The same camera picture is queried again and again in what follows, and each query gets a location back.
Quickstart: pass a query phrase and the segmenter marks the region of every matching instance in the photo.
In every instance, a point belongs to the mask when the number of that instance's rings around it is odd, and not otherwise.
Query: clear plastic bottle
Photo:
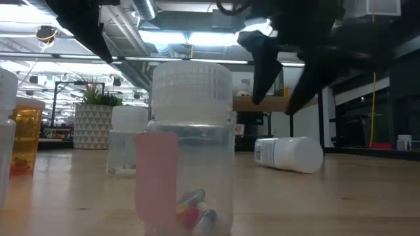
[[[9,119],[16,105],[18,78],[0,68],[0,210],[6,205],[16,124]]]
[[[148,114],[146,108],[133,106],[113,108],[106,168],[108,174],[135,176],[136,149],[133,137],[146,130]]]
[[[182,230],[172,235],[228,235],[234,171],[231,72],[207,62],[169,62],[155,69],[152,92],[156,118],[147,131],[178,136],[178,222],[185,212],[199,212],[192,224],[179,222]],[[161,235],[159,229],[146,233]]]

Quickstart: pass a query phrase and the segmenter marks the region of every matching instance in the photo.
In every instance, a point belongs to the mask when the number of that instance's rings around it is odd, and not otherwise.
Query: geometric patterned planter
[[[108,149],[112,106],[76,105],[73,147],[77,149]]]

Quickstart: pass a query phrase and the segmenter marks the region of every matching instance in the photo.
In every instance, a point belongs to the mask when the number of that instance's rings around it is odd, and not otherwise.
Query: desk
[[[135,182],[107,177],[105,151],[48,151],[13,177],[4,236],[142,236]],[[420,162],[328,156],[316,174],[258,167],[236,154],[233,236],[378,236],[420,232]]]

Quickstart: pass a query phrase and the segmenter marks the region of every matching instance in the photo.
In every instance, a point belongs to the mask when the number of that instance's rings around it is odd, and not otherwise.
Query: white plastic bottle
[[[108,145],[106,172],[135,176],[136,148],[133,137],[146,130],[148,110],[134,106],[116,106],[112,110],[112,130]]]
[[[178,136],[177,216],[199,212],[190,227],[179,222],[180,231],[170,234],[228,235],[233,222],[232,73],[207,62],[169,62],[155,69],[152,92],[156,118],[147,131]]]
[[[254,152],[260,165],[307,174],[319,170],[324,160],[320,143],[309,137],[258,139]]]
[[[0,68],[0,210],[6,205],[16,124],[9,119],[16,106],[18,78]]]

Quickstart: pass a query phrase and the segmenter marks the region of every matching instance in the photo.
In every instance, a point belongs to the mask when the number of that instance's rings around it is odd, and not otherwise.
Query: potted plant
[[[82,103],[76,105],[73,147],[77,149],[108,149],[112,108],[121,106],[122,100],[114,95],[102,94],[96,79],[85,85]]]

